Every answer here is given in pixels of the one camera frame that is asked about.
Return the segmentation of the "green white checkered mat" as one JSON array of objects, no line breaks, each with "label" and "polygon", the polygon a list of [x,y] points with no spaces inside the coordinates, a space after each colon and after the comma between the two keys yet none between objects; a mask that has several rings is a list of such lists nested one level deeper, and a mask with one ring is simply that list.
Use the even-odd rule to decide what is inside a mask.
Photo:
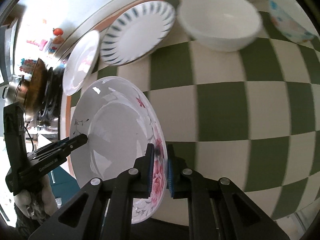
[{"label": "green white checkered mat", "polygon": [[319,39],[291,42],[275,7],[258,0],[263,29],[238,52],[212,51],[177,26],[146,59],[100,66],[91,81],[136,84],[177,155],[280,219],[319,202]]}]

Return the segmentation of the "pink floral white plate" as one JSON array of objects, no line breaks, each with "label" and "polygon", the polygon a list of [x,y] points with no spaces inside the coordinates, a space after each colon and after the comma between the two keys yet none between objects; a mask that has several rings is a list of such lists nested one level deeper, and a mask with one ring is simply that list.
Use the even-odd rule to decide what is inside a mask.
[{"label": "pink floral white plate", "polygon": [[146,154],[148,144],[154,145],[151,195],[147,199],[134,199],[132,223],[150,218],[159,208],[167,187],[168,154],[148,98],[122,77],[108,76],[95,81],[78,101],[72,117],[69,136],[80,134],[87,135],[88,141],[71,153],[80,187],[93,178],[115,178]]}]

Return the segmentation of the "blue striped white plate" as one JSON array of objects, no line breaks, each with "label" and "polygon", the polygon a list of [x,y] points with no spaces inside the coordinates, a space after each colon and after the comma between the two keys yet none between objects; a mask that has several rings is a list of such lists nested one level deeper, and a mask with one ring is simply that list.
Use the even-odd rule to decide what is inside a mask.
[{"label": "blue striped white plate", "polygon": [[122,13],[108,27],[100,57],[108,66],[121,66],[152,52],[170,33],[176,10],[165,1],[149,1]]}]

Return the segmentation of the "black gas stove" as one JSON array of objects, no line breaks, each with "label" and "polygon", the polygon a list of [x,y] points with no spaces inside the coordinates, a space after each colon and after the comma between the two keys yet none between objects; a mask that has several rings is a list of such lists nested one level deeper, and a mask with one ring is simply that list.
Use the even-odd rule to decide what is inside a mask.
[{"label": "black gas stove", "polygon": [[59,133],[63,73],[64,67],[49,68],[44,99],[37,117],[39,129],[49,134]]}]

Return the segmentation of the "plain white plate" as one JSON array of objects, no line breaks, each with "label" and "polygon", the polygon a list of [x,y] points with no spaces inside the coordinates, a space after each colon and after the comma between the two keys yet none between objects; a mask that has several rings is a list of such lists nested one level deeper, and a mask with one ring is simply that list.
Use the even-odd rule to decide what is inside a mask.
[{"label": "plain white plate", "polygon": [[98,59],[100,33],[92,30],[86,33],[72,50],[68,58],[62,80],[63,92],[67,96],[75,94],[89,78]]}]

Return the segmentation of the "large white bowl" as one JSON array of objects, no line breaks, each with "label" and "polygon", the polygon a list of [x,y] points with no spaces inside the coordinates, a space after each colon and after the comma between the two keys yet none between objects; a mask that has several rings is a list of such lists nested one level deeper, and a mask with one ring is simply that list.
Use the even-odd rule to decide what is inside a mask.
[{"label": "large white bowl", "polygon": [[245,48],[263,27],[258,10],[247,0],[182,0],[177,19],[201,45],[224,52]]}]

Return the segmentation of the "blue floral white bowl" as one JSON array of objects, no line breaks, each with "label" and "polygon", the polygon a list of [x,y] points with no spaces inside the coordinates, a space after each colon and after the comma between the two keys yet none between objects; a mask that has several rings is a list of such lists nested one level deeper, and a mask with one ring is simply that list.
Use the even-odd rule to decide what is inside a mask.
[{"label": "blue floral white bowl", "polygon": [[268,0],[274,26],[288,40],[304,43],[318,36],[310,18],[296,0]]}]

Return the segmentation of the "red tomato wall sticker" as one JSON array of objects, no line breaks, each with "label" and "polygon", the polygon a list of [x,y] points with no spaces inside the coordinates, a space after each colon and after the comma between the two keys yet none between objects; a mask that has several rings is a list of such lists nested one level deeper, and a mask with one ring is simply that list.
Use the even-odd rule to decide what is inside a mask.
[{"label": "red tomato wall sticker", "polygon": [[61,35],[63,35],[63,30],[61,28],[55,28],[55,29],[53,29],[53,34],[55,36],[61,36]]}]

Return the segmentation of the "brown wok pan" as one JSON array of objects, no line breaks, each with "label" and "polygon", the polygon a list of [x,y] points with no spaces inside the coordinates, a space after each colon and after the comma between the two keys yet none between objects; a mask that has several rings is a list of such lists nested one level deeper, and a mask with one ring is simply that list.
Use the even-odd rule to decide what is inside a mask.
[{"label": "brown wok pan", "polygon": [[14,102],[20,102],[25,110],[25,119],[31,121],[38,115],[44,93],[46,91],[48,70],[44,62],[38,58],[34,67],[31,80],[26,80],[21,76],[16,91],[14,93]]}]

